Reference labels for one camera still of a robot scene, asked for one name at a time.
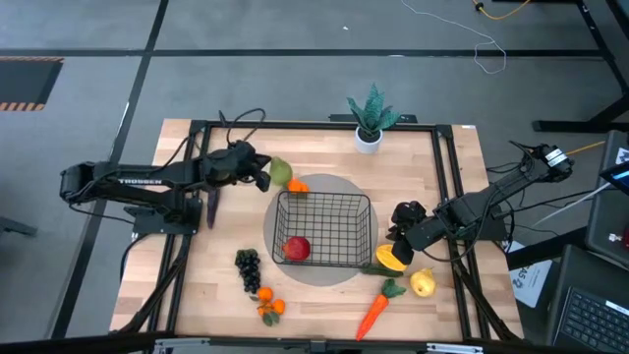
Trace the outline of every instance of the wooden tabletop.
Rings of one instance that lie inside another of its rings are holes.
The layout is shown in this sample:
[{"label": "wooden tabletop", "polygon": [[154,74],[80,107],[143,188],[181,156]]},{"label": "wooden tabletop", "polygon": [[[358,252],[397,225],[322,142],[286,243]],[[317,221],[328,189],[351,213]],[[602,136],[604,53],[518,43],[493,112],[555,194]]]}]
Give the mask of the wooden tabletop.
[{"label": "wooden tabletop", "polygon": [[[170,157],[188,134],[190,120],[164,121],[153,164]],[[232,140],[249,130],[234,130]],[[474,126],[453,126],[454,139],[465,192],[487,186],[485,164]],[[224,129],[212,129],[209,149],[225,147]],[[378,243],[384,239],[395,206],[417,200],[427,210],[439,202],[439,191],[429,133],[385,132],[375,155],[356,152],[354,131],[259,129],[250,143],[257,151],[287,160],[296,175],[328,173],[346,178],[372,200],[378,219]],[[445,141],[445,166],[449,166]],[[182,158],[183,150],[178,156]],[[454,195],[451,173],[446,168],[448,191]],[[262,224],[272,197],[271,187],[261,193],[253,185],[225,187],[214,228],[202,221],[194,237],[183,286],[176,333],[204,336],[248,336],[281,338],[353,339],[363,316],[379,293],[383,277],[357,274],[332,286],[311,286],[282,272],[264,247]],[[164,246],[164,235],[152,235],[130,252],[120,286],[111,328],[125,325],[146,300],[155,285]],[[255,248],[261,260],[263,286],[286,301],[281,324],[265,326],[257,314],[257,303],[243,291],[243,281],[234,266],[236,251]],[[448,258],[444,241],[428,249]],[[493,244],[478,242],[476,254],[483,291],[509,328],[522,336],[520,318],[503,254]],[[414,271],[432,267],[437,282],[434,296],[420,298],[409,289],[391,300],[366,339],[460,340],[461,331],[450,264],[416,253],[399,285],[409,287]],[[159,328],[165,327],[170,294],[166,294]],[[474,301],[467,296],[473,335],[479,336]]]}]

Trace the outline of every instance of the orange carrot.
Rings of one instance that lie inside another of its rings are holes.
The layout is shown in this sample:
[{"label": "orange carrot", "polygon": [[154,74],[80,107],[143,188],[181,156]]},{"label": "orange carrot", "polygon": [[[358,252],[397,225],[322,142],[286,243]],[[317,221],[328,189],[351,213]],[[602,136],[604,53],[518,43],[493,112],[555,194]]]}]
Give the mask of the orange carrot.
[{"label": "orange carrot", "polygon": [[384,311],[389,304],[389,299],[402,295],[405,291],[405,288],[395,285],[395,280],[393,279],[386,279],[384,281],[384,284],[382,284],[382,292],[375,297],[372,307],[358,327],[358,332],[356,333],[357,341],[363,339],[365,334],[372,329],[375,319],[380,316],[382,311]]},{"label": "orange carrot", "polygon": [[356,340],[361,340],[367,334],[370,329],[372,329],[373,323],[375,323],[375,319],[386,309],[386,306],[389,304],[389,299],[382,294],[378,294],[375,297],[375,301],[373,301],[372,307],[370,311],[367,312],[367,315],[363,319],[361,326],[358,327],[358,333],[356,334]]}]

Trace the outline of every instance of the white pot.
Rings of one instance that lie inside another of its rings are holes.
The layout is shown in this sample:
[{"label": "white pot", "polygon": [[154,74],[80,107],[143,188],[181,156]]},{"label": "white pot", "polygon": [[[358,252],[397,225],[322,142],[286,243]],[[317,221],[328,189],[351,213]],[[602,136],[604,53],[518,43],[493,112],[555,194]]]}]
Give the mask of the white pot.
[{"label": "white pot", "polygon": [[356,148],[358,149],[358,151],[362,153],[375,153],[378,147],[380,146],[380,142],[382,142],[382,137],[384,137],[384,133],[380,131],[380,138],[378,138],[377,141],[373,143],[366,143],[361,139],[361,137],[359,137],[358,135],[359,129],[361,128],[357,127],[356,133],[354,134],[354,141],[356,142]]}]

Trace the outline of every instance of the black wire basket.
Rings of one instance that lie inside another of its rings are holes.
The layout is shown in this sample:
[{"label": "black wire basket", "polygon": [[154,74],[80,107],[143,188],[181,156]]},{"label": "black wire basket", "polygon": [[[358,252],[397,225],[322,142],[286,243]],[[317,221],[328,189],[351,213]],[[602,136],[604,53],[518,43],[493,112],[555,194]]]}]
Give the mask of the black wire basket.
[{"label": "black wire basket", "polygon": [[[305,237],[311,252],[303,261],[285,257],[291,237]],[[281,192],[277,200],[273,260],[281,265],[360,267],[372,257],[372,203],[342,193]]]}]

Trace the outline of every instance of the keyboard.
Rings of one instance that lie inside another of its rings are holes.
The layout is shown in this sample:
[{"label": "keyboard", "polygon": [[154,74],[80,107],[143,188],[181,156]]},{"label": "keyboard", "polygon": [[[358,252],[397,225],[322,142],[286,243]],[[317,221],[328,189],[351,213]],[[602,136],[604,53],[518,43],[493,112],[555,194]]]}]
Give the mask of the keyboard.
[{"label": "keyboard", "polygon": [[600,296],[571,287],[559,332],[584,346],[611,353],[629,353],[629,310]]}]

